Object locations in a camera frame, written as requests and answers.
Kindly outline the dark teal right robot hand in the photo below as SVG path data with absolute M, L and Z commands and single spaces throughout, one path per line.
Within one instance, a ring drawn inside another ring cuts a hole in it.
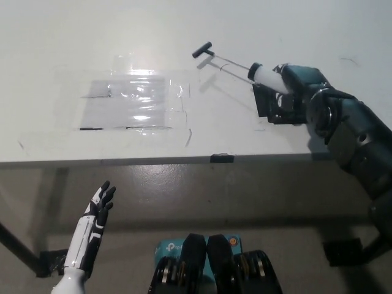
M 306 104 L 310 96 L 318 89 L 327 87 L 328 80 L 314 67 L 286 63 L 276 66 L 273 71 L 282 76 L 288 93 L 273 94 L 269 121 L 273 124 L 305 124 Z

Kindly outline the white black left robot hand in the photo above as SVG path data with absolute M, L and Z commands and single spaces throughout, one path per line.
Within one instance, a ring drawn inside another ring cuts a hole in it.
M 89 201 L 74 231 L 64 262 L 65 268 L 76 268 L 84 271 L 87 277 L 91 276 L 108 213 L 113 207 L 112 198 L 115 191 L 116 187 L 106 181 Z

